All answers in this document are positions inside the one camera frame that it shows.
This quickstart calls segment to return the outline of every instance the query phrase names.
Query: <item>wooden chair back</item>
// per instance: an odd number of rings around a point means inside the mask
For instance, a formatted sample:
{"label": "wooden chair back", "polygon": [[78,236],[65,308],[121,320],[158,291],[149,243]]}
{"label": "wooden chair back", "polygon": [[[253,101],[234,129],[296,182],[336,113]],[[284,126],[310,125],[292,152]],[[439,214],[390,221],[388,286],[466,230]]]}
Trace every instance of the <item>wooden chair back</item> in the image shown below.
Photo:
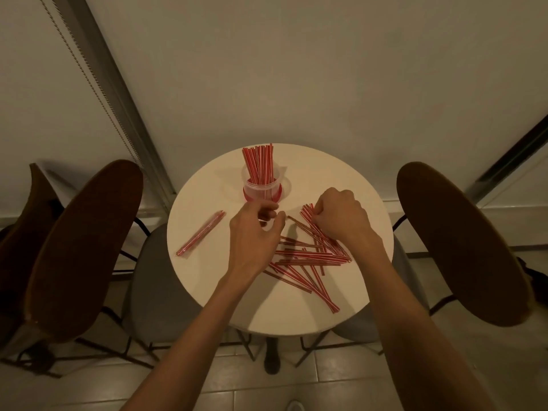
{"label": "wooden chair back", "polygon": [[466,309],[498,326],[529,317],[534,299],[523,269],[491,222],[453,183],[413,162],[400,169],[397,191],[409,222]]}
{"label": "wooden chair back", "polygon": [[0,241],[0,313],[23,318],[23,300],[38,252],[55,224],[61,203],[33,163],[31,191],[15,224],[3,229]]}
{"label": "wooden chair back", "polygon": [[116,160],[84,186],[52,228],[25,296],[25,318],[51,341],[72,340],[94,323],[142,188],[139,167]]}

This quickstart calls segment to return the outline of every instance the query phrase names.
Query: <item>right hand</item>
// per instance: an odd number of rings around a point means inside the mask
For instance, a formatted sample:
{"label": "right hand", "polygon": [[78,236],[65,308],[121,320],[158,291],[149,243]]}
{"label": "right hand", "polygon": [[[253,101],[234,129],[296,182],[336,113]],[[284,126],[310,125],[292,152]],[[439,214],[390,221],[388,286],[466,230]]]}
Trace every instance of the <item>right hand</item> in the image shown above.
{"label": "right hand", "polygon": [[379,238],[371,228],[367,212],[350,190],[339,192],[330,187],[319,197],[313,213],[314,223],[327,236],[347,247],[361,236]]}

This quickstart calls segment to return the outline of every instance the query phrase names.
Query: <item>wrapped straw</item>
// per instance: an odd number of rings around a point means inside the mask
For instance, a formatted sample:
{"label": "wrapped straw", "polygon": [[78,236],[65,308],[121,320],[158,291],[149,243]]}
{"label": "wrapped straw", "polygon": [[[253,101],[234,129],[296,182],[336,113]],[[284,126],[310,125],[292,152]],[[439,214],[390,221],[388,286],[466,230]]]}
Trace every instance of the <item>wrapped straw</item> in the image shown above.
{"label": "wrapped straw", "polygon": [[219,210],[218,212],[215,212],[212,217],[210,217],[203,226],[196,232],[192,238],[190,238],[186,244],[184,244],[180,250],[177,251],[177,255],[181,256],[185,252],[187,252],[189,249],[191,249],[194,245],[196,245],[198,242],[200,242],[207,234],[209,234],[209,231],[211,231],[213,228],[217,226],[217,224],[225,217],[226,212],[224,210]]}

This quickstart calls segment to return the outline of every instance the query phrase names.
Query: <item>table top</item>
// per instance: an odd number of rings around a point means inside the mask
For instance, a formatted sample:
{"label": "table top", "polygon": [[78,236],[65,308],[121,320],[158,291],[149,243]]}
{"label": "table top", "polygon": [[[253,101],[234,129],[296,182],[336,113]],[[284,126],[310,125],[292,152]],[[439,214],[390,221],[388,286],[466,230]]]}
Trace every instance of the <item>table top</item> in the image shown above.
{"label": "table top", "polygon": [[[382,238],[386,253],[392,259],[394,237],[388,212],[379,194],[360,173],[329,154],[294,144],[274,144],[273,156],[284,176],[280,210],[301,219],[301,207],[306,203],[316,204],[327,188],[352,190],[366,209],[373,230]],[[243,165],[240,148],[204,165],[183,186],[169,215],[169,256],[182,285],[202,306],[226,272],[229,220],[245,203],[241,176]],[[176,256],[179,248],[218,210],[227,214],[217,227],[188,254]],[[282,234],[312,243],[311,238],[289,219]],[[270,336],[317,333],[349,319],[369,303],[355,261],[325,267],[322,281],[340,308],[335,314],[316,294],[308,294],[271,276],[259,274],[238,304],[230,325]]]}

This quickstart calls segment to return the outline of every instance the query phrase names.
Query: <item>gray chair seat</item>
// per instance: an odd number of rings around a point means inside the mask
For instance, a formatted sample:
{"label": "gray chair seat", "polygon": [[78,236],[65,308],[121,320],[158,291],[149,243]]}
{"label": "gray chair seat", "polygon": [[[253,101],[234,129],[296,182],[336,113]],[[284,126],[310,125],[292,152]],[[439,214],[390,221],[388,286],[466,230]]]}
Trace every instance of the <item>gray chair seat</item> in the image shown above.
{"label": "gray chair seat", "polygon": [[[402,245],[395,236],[392,265],[403,282],[406,283],[407,287],[409,287],[417,300],[419,300],[419,303],[428,310],[428,301],[426,300],[426,295],[420,281],[411,267]],[[378,341],[379,332],[377,331],[371,304],[367,304],[354,316],[335,326],[332,329],[332,332],[342,338],[355,342],[372,343]]]}
{"label": "gray chair seat", "polygon": [[122,308],[122,325],[146,343],[175,341],[199,314],[177,278],[167,247],[167,224],[147,237]]}

